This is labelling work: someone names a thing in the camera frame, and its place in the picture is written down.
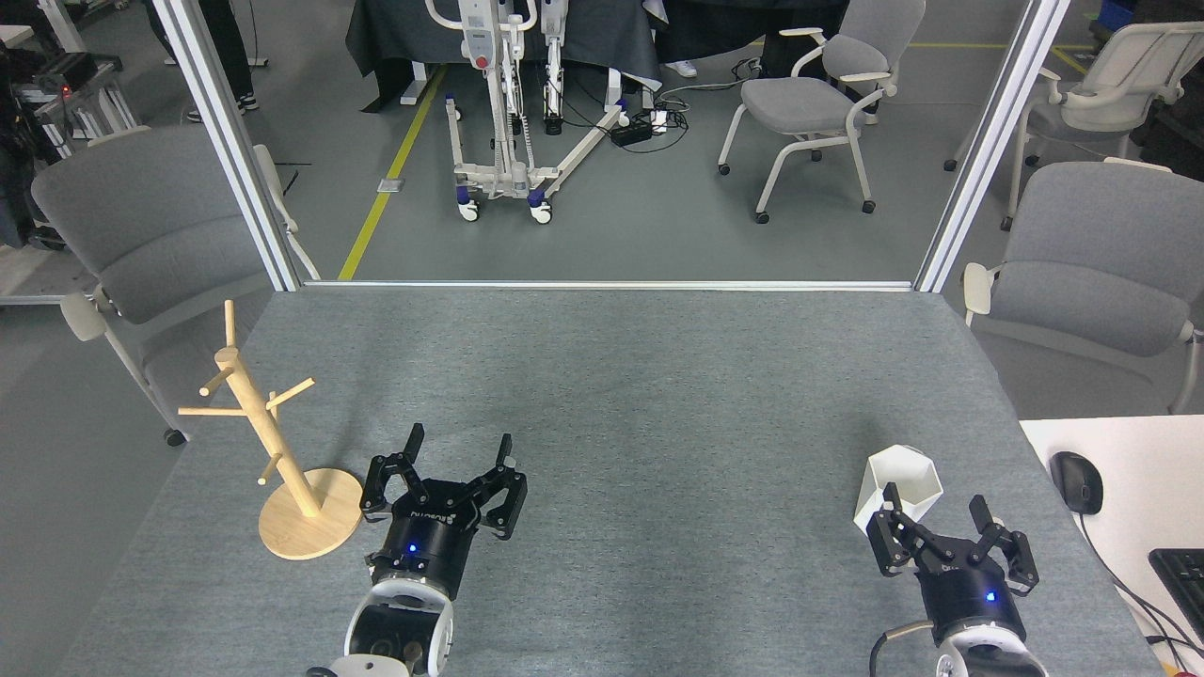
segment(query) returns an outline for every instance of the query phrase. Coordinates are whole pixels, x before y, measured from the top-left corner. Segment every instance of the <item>patient lift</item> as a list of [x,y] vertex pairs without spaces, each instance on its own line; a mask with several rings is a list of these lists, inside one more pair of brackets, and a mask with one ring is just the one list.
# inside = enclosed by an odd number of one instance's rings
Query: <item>patient lift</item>
[[[525,199],[531,216],[539,223],[551,220],[551,194],[568,178],[569,172],[589,154],[615,124],[627,124],[624,101],[609,106],[597,125],[554,167],[536,166],[531,149],[531,126],[523,110],[523,82],[519,65],[525,52],[523,34],[541,22],[548,45],[548,84],[544,90],[544,125],[550,135],[560,133],[563,93],[561,48],[565,42],[565,20],[568,0],[526,0],[527,18],[514,13],[512,0],[458,0],[460,20],[439,14],[435,0],[426,0],[426,11],[444,28],[464,31],[461,53],[482,71],[489,86],[489,106],[494,116],[494,164],[477,165],[464,161],[460,142],[460,111],[455,98],[447,95],[448,128],[452,133],[452,160],[455,173],[456,204],[465,220],[477,220],[478,202],[473,193],[488,200],[497,198]],[[525,152],[518,155],[518,141]],[[550,181],[547,187],[544,182]]]

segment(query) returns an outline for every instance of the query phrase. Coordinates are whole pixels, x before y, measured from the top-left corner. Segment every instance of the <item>gray felt surface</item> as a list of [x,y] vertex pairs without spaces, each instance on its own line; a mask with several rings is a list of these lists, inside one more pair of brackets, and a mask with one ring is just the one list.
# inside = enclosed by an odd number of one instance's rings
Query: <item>gray felt surface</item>
[[[851,523],[892,443],[936,460],[931,528],[973,535],[981,491],[1028,534],[1043,581],[1019,607],[1051,673],[1161,673],[937,295],[307,289],[246,355],[265,389],[317,379],[282,416],[305,467],[362,476],[421,420],[419,472],[467,481],[514,435],[526,506],[513,540],[477,537],[452,677],[864,673],[923,616]],[[295,677],[341,653],[385,525],[279,560],[249,426],[199,434],[60,675]],[[921,634],[880,666],[933,660]]]

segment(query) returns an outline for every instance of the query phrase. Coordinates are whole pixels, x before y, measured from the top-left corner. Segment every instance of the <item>white hexagonal cup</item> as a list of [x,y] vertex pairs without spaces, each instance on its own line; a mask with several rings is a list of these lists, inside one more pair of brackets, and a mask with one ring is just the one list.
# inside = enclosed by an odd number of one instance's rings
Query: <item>white hexagonal cup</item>
[[919,522],[945,491],[937,477],[937,466],[919,449],[895,445],[866,460],[854,524],[862,534],[875,512],[883,507],[883,489],[893,482],[899,489],[903,513]]

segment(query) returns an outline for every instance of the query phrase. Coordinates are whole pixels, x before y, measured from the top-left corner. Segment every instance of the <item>black trousers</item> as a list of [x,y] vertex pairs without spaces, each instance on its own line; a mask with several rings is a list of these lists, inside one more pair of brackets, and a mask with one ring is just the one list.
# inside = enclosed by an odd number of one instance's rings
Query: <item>black trousers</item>
[[[247,48],[242,45],[242,34],[238,33],[238,23],[234,17],[234,8],[230,0],[199,0],[201,14],[205,17],[205,25],[213,37],[213,47],[218,51],[222,60],[222,70],[225,71],[226,81],[230,82],[230,90],[236,99],[248,94],[254,94],[255,89],[250,83],[250,66],[247,65]],[[150,0],[146,0],[147,18],[150,20],[150,30],[163,43],[167,53],[175,58],[171,43],[167,42],[167,31],[163,28],[159,13],[155,12]]]

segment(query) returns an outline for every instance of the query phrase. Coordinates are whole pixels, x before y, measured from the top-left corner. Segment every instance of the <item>wooden peg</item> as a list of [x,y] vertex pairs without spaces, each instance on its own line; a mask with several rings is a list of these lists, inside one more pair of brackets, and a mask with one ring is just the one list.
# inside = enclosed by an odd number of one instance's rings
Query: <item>wooden peg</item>
[[267,478],[276,471],[276,464],[281,463],[281,455],[282,454],[276,454],[275,457],[267,459],[267,467],[264,469],[264,472],[259,473],[259,479],[255,481],[256,484],[260,487],[267,485]]
[[226,314],[226,346],[232,347],[235,343],[235,324],[234,324],[234,300],[226,299],[225,302],[225,314]]
[[179,407],[181,416],[247,416],[242,410],[228,407]]
[[201,385],[201,389],[200,389],[201,396],[202,398],[208,398],[209,395],[212,395],[218,389],[218,387],[222,385],[225,382],[226,378],[229,378],[229,376],[231,373],[234,373],[234,370],[231,370],[231,369],[223,369],[222,371],[218,372],[217,376],[214,376],[213,378],[209,378],[208,383],[206,383],[205,385]]
[[313,381],[313,377],[311,376],[309,378],[306,378],[301,383],[297,383],[296,385],[294,385],[294,387],[289,388],[288,390],[281,393],[279,395],[277,395],[276,393],[270,393],[268,395],[271,396],[271,399],[267,400],[267,408],[275,410],[276,407],[278,407],[278,406],[283,405],[284,402],[291,400],[299,393],[303,393],[303,392],[308,390],[309,387],[312,387],[313,384],[314,384],[314,381]]

